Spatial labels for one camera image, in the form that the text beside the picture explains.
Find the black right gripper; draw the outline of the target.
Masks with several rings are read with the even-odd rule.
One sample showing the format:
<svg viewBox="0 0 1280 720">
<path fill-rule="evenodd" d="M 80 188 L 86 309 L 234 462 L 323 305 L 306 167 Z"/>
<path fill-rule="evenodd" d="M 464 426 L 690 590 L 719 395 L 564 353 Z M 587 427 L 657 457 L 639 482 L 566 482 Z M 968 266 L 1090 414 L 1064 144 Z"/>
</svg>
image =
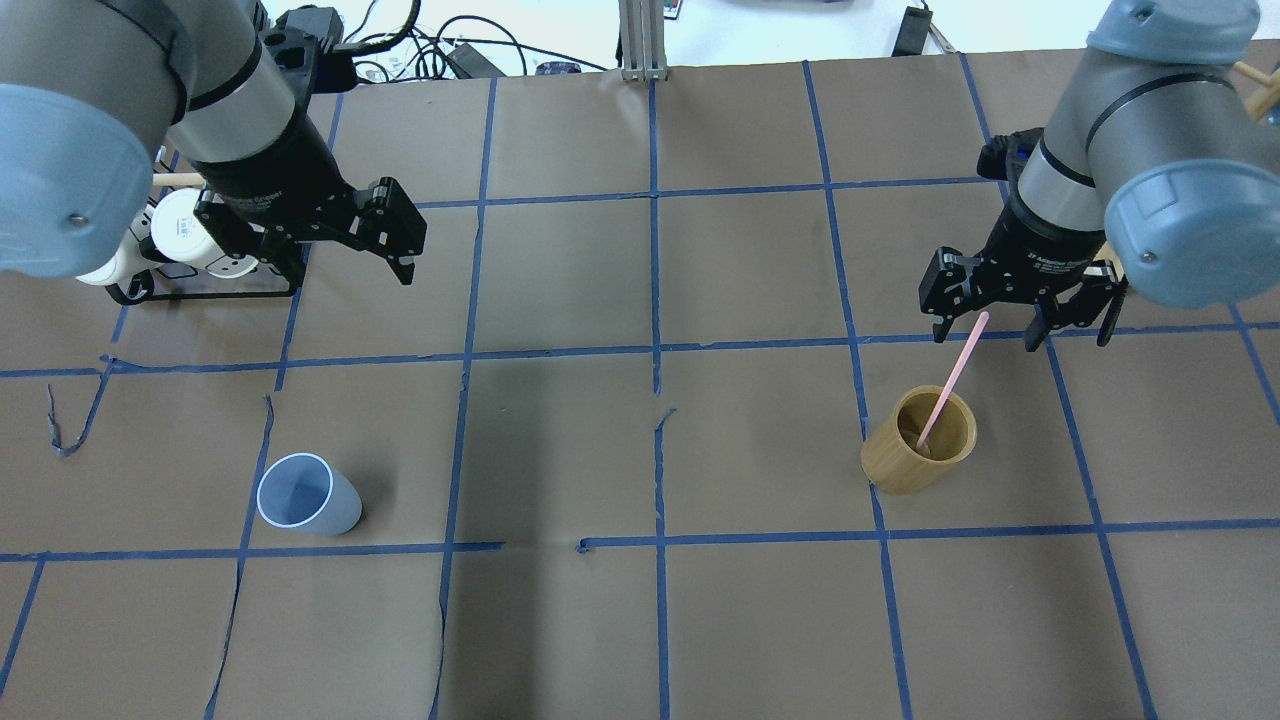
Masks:
<svg viewBox="0 0 1280 720">
<path fill-rule="evenodd" d="M 1034 301 L 1036 315 L 1023 336 L 1027 352 L 1036 352 L 1056 331 L 1088 329 L 1098 319 L 1096 345 L 1106 347 L 1129 283 L 1114 263 L 1094 259 L 1103 241 L 1101 231 L 1052 224 L 1020 196 L 1009 196 L 975 258 L 940 247 L 925 268 L 918 299 L 922 313 L 934 318 L 933 342 L 943 343 L 959 316 L 991 301 Z M 1075 287 L 1065 302 L 1057 300 Z"/>
</svg>

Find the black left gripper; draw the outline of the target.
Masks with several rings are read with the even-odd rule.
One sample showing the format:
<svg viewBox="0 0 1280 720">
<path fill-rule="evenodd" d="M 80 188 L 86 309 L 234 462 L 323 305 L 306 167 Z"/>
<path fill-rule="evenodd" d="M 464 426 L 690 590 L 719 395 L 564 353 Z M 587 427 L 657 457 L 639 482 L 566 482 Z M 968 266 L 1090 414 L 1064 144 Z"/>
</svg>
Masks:
<svg viewBox="0 0 1280 720">
<path fill-rule="evenodd" d="M 293 242 L 338 242 L 384 260 L 402 286 L 413 283 L 428 222 L 393 177 L 364 190 L 347 183 L 311 120 L 291 120 L 260 152 L 197 160 L 195 169 L 212 195 L 195 215 L 232 256 L 289 256 Z"/>
</svg>

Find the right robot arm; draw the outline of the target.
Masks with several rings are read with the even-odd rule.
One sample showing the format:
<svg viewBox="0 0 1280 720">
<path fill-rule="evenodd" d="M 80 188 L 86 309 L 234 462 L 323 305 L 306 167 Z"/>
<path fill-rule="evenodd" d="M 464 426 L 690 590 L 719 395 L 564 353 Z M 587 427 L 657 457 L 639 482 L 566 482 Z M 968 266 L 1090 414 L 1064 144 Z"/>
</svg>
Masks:
<svg viewBox="0 0 1280 720">
<path fill-rule="evenodd" d="M 1129 293 L 1238 304 L 1277 284 L 1277 129 L 1229 74 L 1257 1 L 1112 1 L 1048 123 L 1001 135 L 978 176 L 1007 183 L 984 246 L 934 251 L 918 290 L 942 342 L 993 304 L 1032 306 L 1036 351 L 1068 327 L 1110 342 Z"/>
</svg>

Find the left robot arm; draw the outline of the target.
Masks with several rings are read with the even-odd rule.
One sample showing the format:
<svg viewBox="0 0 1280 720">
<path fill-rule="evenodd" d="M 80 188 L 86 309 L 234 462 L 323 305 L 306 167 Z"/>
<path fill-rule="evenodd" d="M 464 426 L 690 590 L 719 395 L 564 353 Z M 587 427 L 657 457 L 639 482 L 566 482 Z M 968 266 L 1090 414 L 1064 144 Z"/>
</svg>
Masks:
<svg viewBox="0 0 1280 720">
<path fill-rule="evenodd" d="M 401 184 L 349 184 L 308 117 L 356 86 L 330 8 L 256 1 L 3 4 L 3 270 L 115 284 L 165 263 L 292 287 L 337 242 L 413 281 L 428 224 Z"/>
</svg>

